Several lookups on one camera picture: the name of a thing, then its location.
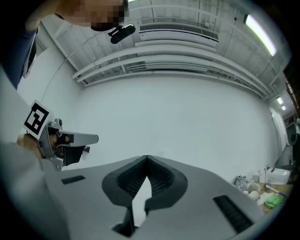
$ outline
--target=black slot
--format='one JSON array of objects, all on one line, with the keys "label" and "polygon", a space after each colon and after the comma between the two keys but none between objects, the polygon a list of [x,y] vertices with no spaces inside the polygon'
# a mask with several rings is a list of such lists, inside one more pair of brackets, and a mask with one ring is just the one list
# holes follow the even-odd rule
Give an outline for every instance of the black slot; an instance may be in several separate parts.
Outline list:
[{"label": "black slot", "polygon": [[72,182],[78,182],[78,181],[83,180],[83,179],[85,179],[85,177],[79,175],[79,176],[74,176],[74,177],[71,177],[71,178],[64,178],[61,181],[64,185],[66,185],[66,184],[69,184],[69,183],[72,183]]},{"label": "black slot", "polygon": [[228,196],[215,197],[213,200],[237,233],[241,233],[253,224]]}]

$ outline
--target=green object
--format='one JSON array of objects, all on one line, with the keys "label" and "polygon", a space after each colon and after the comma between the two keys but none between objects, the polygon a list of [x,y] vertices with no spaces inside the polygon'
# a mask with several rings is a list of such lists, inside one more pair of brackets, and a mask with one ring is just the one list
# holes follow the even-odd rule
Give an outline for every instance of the green object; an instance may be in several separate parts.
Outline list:
[{"label": "green object", "polygon": [[268,208],[275,208],[282,202],[283,196],[272,195],[264,203]]}]

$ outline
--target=air conditioner vent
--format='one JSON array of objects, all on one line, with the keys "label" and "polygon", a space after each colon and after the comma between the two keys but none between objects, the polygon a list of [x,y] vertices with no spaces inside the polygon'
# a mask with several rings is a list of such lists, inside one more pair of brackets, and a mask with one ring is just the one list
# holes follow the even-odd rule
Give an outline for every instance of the air conditioner vent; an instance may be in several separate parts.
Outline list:
[{"label": "air conditioner vent", "polygon": [[149,31],[149,30],[180,30],[187,31],[197,35],[201,35],[216,41],[219,41],[217,33],[212,31],[184,24],[175,24],[175,23],[151,23],[140,26],[140,31]]}]

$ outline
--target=ceiling light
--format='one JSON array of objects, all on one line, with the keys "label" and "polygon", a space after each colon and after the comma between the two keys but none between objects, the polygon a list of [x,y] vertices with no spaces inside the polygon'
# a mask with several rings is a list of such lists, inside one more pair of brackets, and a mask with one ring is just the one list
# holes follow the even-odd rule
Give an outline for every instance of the ceiling light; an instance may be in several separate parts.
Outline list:
[{"label": "ceiling light", "polygon": [[279,102],[280,105],[283,104],[283,100],[281,97],[277,98],[277,101]]},{"label": "ceiling light", "polygon": [[259,23],[251,15],[246,15],[244,23],[259,37],[266,46],[272,56],[276,53],[276,48],[269,38],[268,34],[263,30]]}]

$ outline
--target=fluorescent light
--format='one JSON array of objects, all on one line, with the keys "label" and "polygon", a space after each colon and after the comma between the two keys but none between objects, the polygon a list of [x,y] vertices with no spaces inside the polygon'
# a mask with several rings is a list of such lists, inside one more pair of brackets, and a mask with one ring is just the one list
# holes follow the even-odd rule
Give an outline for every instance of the fluorescent light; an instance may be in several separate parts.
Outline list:
[{"label": "fluorescent light", "polygon": [[281,98],[281,97],[277,98],[277,101],[279,102],[279,104],[280,104],[280,105],[282,105],[282,104],[283,104],[283,100],[282,100],[282,98]]},{"label": "fluorescent light", "polygon": [[253,18],[253,16],[248,15],[246,17],[245,24],[251,28],[251,30],[259,37],[262,43],[266,46],[272,56],[276,53],[276,48],[269,38],[268,34],[263,30],[259,23]]}]

